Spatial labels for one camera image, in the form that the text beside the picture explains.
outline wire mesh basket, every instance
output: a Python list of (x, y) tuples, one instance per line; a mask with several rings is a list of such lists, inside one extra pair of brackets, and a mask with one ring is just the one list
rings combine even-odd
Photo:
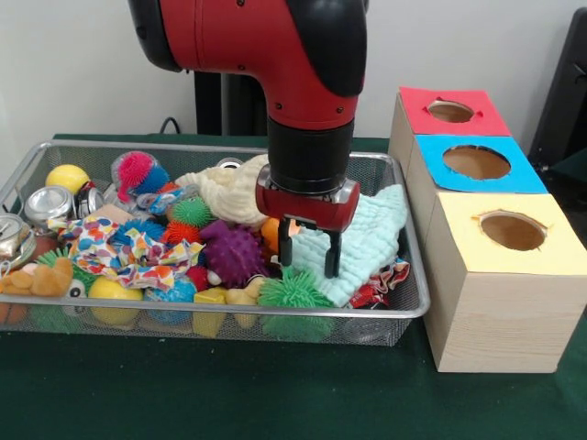
[[(109, 182), (110, 164), (119, 155), (137, 149), (156, 157), (173, 178), (215, 166), (227, 157), (244, 161), (265, 152), (257, 148), (53, 140), (39, 144), (28, 153), (0, 190), (0, 203), (7, 206), (11, 199), (16, 199), (13, 211), (23, 215), (23, 202), (44, 186), (53, 168), (65, 163), (80, 166), (95, 182)], [(361, 192), (366, 195), (374, 195), (394, 183), (404, 184), (398, 163), (384, 154), (353, 153), (348, 176), (360, 182)], [(411, 263), (411, 271), (408, 279), (392, 292), (390, 310), (294, 309), (69, 297), (43, 299), (0, 294), (0, 311), (5, 311), (0, 313), (0, 331), (216, 337), (392, 347), (411, 320), (422, 316), (429, 306), (411, 215), (400, 235), (400, 257)], [(26, 317), (11, 324), (15, 321), (10, 319), (11, 312), (16, 311), (21, 315), (26, 313)], [(162, 314), (172, 319), (158, 319)], [(281, 330), (268, 332), (272, 325)]]

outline cloth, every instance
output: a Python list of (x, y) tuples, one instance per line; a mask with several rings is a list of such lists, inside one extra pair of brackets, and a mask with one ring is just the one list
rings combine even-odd
[(382, 303), (389, 307), (389, 293), (395, 290), (398, 284), (405, 281), (409, 274), (410, 263), (396, 258), (391, 266), (387, 266), (371, 276), (369, 281), (352, 295), (347, 307), (358, 309), (375, 303)]
[(72, 242), (69, 259), (78, 268), (94, 275), (104, 275), (129, 289), (171, 289), (175, 277), (197, 264), (203, 248), (199, 243), (184, 241), (169, 249), (134, 228), (126, 232), (130, 245), (113, 247), (108, 240), (117, 231), (118, 224), (103, 217), (50, 220), (49, 228), (59, 231), (61, 238)]
[(260, 169), (269, 163), (266, 154), (256, 156), (239, 168), (213, 167), (187, 173), (175, 181), (180, 186), (195, 184), (212, 214), (227, 222), (260, 226), (267, 218), (257, 209), (255, 185)]
[(388, 186), (374, 197), (361, 195), (355, 216), (342, 234), (339, 276), (324, 276), (330, 239), (321, 231), (302, 228), (292, 237), (292, 266), (313, 271), (316, 287), (337, 307), (342, 307), (371, 275), (395, 259), (397, 239), (406, 219), (401, 185)]

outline wooden box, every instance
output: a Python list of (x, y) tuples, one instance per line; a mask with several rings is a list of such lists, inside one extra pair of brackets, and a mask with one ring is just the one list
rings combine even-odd
[(587, 252), (551, 195), (440, 192), (424, 255), (439, 371), (557, 369), (587, 303)]

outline red ball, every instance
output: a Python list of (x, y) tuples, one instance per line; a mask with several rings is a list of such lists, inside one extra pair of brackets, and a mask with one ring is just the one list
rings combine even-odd
[(208, 284), (208, 270), (202, 266), (191, 267), (185, 275), (192, 280), (195, 289), (199, 292), (206, 291), (210, 285)]

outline blue paper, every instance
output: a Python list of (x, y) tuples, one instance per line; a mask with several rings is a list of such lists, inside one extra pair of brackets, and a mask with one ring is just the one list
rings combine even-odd
[[(416, 139), (428, 172), (440, 188), (466, 193), (548, 193), (512, 137), (419, 135)], [(484, 147), (504, 156), (511, 170), (499, 179), (484, 180), (454, 171), (444, 161), (445, 152), (469, 145)]]

